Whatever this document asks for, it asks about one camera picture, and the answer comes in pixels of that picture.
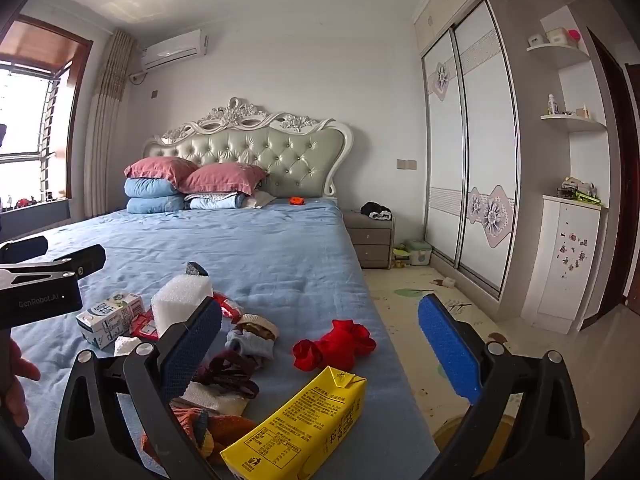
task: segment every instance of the screw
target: screw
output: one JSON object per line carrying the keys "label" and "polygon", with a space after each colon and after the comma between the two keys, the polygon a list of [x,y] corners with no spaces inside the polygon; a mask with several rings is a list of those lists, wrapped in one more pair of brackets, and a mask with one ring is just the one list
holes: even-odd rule
{"label": "screw", "polygon": [[151,343],[142,343],[136,347],[136,354],[149,355],[154,350],[154,346]]}
{"label": "screw", "polygon": [[489,350],[489,354],[493,354],[493,355],[504,354],[504,346],[502,346],[500,343],[497,343],[495,341],[491,341],[486,347]]}
{"label": "screw", "polygon": [[88,350],[84,350],[78,354],[78,361],[81,363],[85,363],[91,360],[91,352]]}
{"label": "screw", "polygon": [[560,355],[559,352],[556,352],[555,350],[552,350],[546,356],[553,363],[561,363],[562,362],[562,356]]}

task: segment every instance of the floor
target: floor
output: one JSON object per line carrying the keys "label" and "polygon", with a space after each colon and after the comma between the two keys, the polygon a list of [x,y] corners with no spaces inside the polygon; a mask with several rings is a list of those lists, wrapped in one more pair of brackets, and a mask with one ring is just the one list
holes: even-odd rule
{"label": "floor", "polygon": [[[558,350],[569,369],[589,435],[586,478],[604,464],[640,408],[640,316],[619,306],[587,329],[561,335],[532,328],[520,318],[495,323],[464,294],[441,283],[431,267],[365,270],[374,303],[398,352],[412,393],[434,436],[468,407],[458,397],[417,325],[416,307],[433,291],[456,319],[471,323],[485,340],[505,343],[512,353],[541,356]],[[505,410],[515,416],[519,396]]]}

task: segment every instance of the white bottle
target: white bottle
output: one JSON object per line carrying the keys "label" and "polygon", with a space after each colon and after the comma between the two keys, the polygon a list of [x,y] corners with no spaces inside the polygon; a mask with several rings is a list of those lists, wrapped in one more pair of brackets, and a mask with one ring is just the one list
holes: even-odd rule
{"label": "white bottle", "polygon": [[549,115],[559,115],[560,108],[558,108],[558,103],[556,103],[556,98],[553,94],[549,94]]}

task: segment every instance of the yellow carton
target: yellow carton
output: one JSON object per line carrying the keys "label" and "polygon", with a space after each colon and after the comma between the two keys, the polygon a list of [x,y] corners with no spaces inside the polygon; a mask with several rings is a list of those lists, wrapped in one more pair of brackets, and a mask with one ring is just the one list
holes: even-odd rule
{"label": "yellow carton", "polygon": [[360,416],[366,385],[366,379],[328,366],[220,455],[244,480],[305,480]]}

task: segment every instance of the hand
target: hand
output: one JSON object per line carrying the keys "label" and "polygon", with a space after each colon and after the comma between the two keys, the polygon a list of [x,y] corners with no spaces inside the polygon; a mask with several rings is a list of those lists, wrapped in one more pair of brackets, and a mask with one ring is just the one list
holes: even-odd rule
{"label": "hand", "polygon": [[14,416],[16,425],[19,428],[24,428],[29,421],[29,412],[24,399],[24,390],[17,376],[39,381],[40,370],[35,364],[22,357],[22,351],[13,339],[11,339],[11,345],[9,346],[9,355],[11,371],[14,373],[14,384],[6,393],[6,406]]}

